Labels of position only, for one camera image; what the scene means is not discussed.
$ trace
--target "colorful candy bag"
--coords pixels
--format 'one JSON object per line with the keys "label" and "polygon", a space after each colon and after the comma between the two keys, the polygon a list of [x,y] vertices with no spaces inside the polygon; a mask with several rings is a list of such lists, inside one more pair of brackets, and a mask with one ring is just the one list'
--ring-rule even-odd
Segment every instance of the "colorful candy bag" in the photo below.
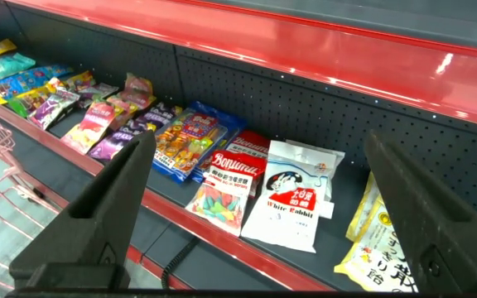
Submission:
{"label": "colorful candy bag", "polygon": [[119,93],[119,96],[125,101],[135,103],[139,109],[143,110],[156,100],[152,92],[152,82],[150,80],[138,78],[128,73],[124,90]]}
{"label": "colorful candy bag", "polygon": [[88,87],[79,91],[80,100],[77,103],[79,108],[88,108],[90,104],[94,101],[94,97],[99,97],[99,99],[106,99],[109,95],[117,92],[119,87],[110,86],[105,83],[99,83],[95,86]]}
{"label": "colorful candy bag", "polygon": [[242,236],[287,248],[313,248],[328,170],[336,156],[285,142],[272,141],[263,192],[253,207]]}
{"label": "colorful candy bag", "polygon": [[24,55],[15,54],[13,56],[7,55],[0,58],[0,79],[9,75],[26,70],[34,66],[36,62],[27,58]]}
{"label": "colorful candy bag", "polygon": [[57,90],[55,94],[49,96],[40,107],[34,110],[28,118],[38,127],[46,130],[62,118],[64,114],[68,113],[77,100],[79,100],[78,94]]}
{"label": "colorful candy bag", "polygon": [[217,150],[204,184],[185,208],[238,237],[252,181],[265,168],[262,158]]}
{"label": "colorful candy bag", "polygon": [[417,292],[386,206],[376,199],[353,247],[334,272],[366,291]]}
{"label": "colorful candy bag", "polygon": [[36,67],[19,74],[0,79],[0,104],[18,95],[45,85],[51,78],[60,77],[72,72],[73,69],[64,65]]}
{"label": "colorful candy bag", "polygon": [[177,182],[184,181],[228,130],[240,122],[200,102],[192,103],[177,120],[157,132],[154,168]]}
{"label": "colorful candy bag", "polygon": [[365,186],[364,197],[360,201],[356,213],[354,214],[349,228],[347,228],[347,237],[352,242],[356,241],[356,238],[360,235],[360,230],[368,220],[369,213],[373,209],[374,202],[376,200],[382,200],[380,191],[378,190],[377,182],[374,180],[373,172],[369,172],[368,183]]}
{"label": "colorful candy bag", "polygon": [[120,114],[119,110],[121,108],[105,101],[93,102],[82,122],[71,128],[61,141],[81,154],[88,153],[103,137],[115,116]]}

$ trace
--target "candy bag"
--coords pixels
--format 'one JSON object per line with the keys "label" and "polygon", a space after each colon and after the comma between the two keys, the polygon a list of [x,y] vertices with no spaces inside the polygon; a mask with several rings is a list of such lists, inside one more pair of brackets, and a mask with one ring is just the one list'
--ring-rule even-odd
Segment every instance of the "candy bag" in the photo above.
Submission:
{"label": "candy bag", "polygon": [[18,115],[26,118],[29,114],[39,108],[49,96],[51,96],[51,92],[49,88],[44,86],[9,99],[8,105]]}
{"label": "candy bag", "polygon": [[116,95],[110,96],[108,99],[106,99],[106,101],[120,107],[123,110],[120,114],[117,114],[110,123],[109,126],[113,130],[118,130],[122,125],[126,124],[126,122],[138,110],[137,105],[133,103],[127,103]]}
{"label": "candy bag", "polygon": [[66,75],[72,71],[73,69],[69,66],[52,65],[36,67],[8,78],[0,79],[0,104],[7,103],[7,99],[18,94],[45,85],[53,77]]}
{"label": "candy bag", "polygon": [[111,161],[113,157],[123,149],[124,145],[128,144],[133,137],[143,132],[144,131],[141,130],[131,129],[128,126],[123,126],[100,141],[88,154],[102,161]]}
{"label": "candy bag", "polygon": [[38,127],[46,130],[68,113],[77,100],[79,100],[78,94],[57,91],[56,94],[49,96],[28,118]]}
{"label": "candy bag", "polygon": [[217,150],[204,184],[185,208],[238,237],[252,181],[265,168],[262,158]]}
{"label": "candy bag", "polygon": [[177,182],[184,181],[198,162],[214,150],[228,127],[238,122],[235,116],[200,102],[192,103],[177,120],[157,132],[154,168]]}
{"label": "candy bag", "polygon": [[272,141],[263,192],[253,206],[242,236],[287,248],[313,248],[319,210],[325,196],[328,169],[336,156],[284,142]]}
{"label": "candy bag", "polygon": [[71,128],[61,141],[81,154],[88,153],[89,149],[103,137],[115,115],[119,115],[119,109],[121,108],[108,102],[93,102],[82,122]]}
{"label": "candy bag", "polygon": [[6,55],[0,58],[0,79],[9,75],[26,70],[34,66],[36,62],[24,55],[15,54],[13,56]]}
{"label": "candy bag", "polygon": [[367,221],[369,213],[373,209],[374,202],[377,199],[382,200],[382,197],[380,196],[377,182],[374,180],[373,172],[369,172],[369,178],[368,183],[365,186],[364,197],[362,197],[362,200],[356,209],[356,213],[349,224],[349,228],[347,228],[345,237],[353,242],[356,241],[356,238],[359,236],[360,230]]}
{"label": "candy bag", "polygon": [[95,82],[95,79],[93,78],[93,75],[91,74],[91,71],[86,70],[82,74],[78,74],[68,78],[65,81],[65,84],[67,85],[67,89],[69,91],[80,92],[97,83]]}
{"label": "candy bag", "polygon": [[110,94],[117,92],[119,87],[110,86],[105,83],[96,84],[95,86],[88,87],[79,91],[80,100],[77,103],[79,108],[88,108],[94,101],[93,98],[99,97],[100,99],[106,99]]}
{"label": "candy bag", "polygon": [[360,235],[341,264],[335,266],[334,272],[346,274],[366,291],[417,292],[381,199],[373,203]]}

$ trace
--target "black pegboard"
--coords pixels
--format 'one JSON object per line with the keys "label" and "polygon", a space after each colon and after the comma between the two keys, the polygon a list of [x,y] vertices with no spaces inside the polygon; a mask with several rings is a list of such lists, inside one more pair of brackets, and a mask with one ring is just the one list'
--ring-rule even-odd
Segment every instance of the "black pegboard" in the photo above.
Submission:
{"label": "black pegboard", "polygon": [[274,139],[345,151],[355,166],[368,167],[364,138],[376,128],[477,209],[476,124],[194,50],[178,53],[186,99],[236,113]]}
{"label": "black pegboard", "polygon": [[30,8],[10,9],[35,58],[92,70],[99,81],[120,87],[132,72],[150,79],[159,99],[183,104],[172,45]]}

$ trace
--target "bonbons package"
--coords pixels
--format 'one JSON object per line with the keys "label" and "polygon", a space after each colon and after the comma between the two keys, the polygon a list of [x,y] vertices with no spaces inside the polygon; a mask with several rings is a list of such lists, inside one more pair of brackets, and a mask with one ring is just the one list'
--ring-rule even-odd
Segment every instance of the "bonbons package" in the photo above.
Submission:
{"label": "bonbons package", "polygon": [[272,141],[263,191],[242,236],[287,248],[316,252],[317,201],[325,196],[336,156]]}
{"label": "bonbons package", "polygon": [[157,132],[154,168],[177,182],[184,181],[237,122],[227,113],[200,102],[192,103],[177,120]]}
{"label": "bonbons package", "polygon": [[388,211],[381,199],[373,203],[353,247],[336,273],[344,273],[366,291],[417,292]]}
{"label": "bonbons package", "polygon": [[215,151],[204,184],[185,208],[238,237],[252,181],[265,167],[259,157]]}
{"label": "bonbons package", "polygon": [[36,62],[24,55],[7,55],[0,58],[0,79],[34,66]]}

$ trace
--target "store shelf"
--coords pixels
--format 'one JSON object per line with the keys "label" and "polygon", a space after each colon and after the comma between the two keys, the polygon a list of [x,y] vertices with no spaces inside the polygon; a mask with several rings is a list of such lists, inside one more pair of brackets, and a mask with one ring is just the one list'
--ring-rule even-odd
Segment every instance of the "store shelf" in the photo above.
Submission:
{"label": "store shelf", "polygon": [[10,2],[477,123],[475,48],[203,1]]}

